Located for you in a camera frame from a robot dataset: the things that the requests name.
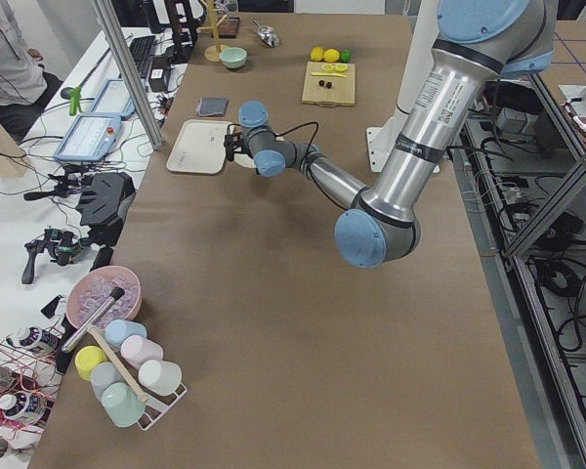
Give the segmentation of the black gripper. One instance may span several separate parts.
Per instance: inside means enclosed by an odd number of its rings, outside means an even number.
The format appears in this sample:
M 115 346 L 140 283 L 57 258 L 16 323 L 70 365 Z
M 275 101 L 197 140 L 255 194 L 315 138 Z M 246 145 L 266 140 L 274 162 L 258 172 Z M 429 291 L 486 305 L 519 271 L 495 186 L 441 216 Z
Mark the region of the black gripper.
M 224 137 L 224 147 L 226 151 L 226 160 L 233 162 L 237 155 L 249 156 L 249 148 L 245 145 L 241 133 L 226 134 Z

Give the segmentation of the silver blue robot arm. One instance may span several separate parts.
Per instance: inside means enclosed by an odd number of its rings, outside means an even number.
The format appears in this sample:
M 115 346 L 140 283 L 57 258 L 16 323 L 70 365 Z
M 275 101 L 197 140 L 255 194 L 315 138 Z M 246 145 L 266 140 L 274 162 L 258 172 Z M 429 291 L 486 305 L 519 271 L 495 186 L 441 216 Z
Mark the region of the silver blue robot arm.
M 373 187 L 330 162 L 313 143 L 280 140 L 265 106 L 245 103 L 239 132 L 225 137 L 228 160 L 239 149 L 257 172 L 295 168 L 341 203 L 334 238 L 351 265 L 372 268 L 412 252 L 420 239 L 413 206 L 486 82 L 546 69 L 553 57 L 555 1 L 441 1 L 433 64 Z

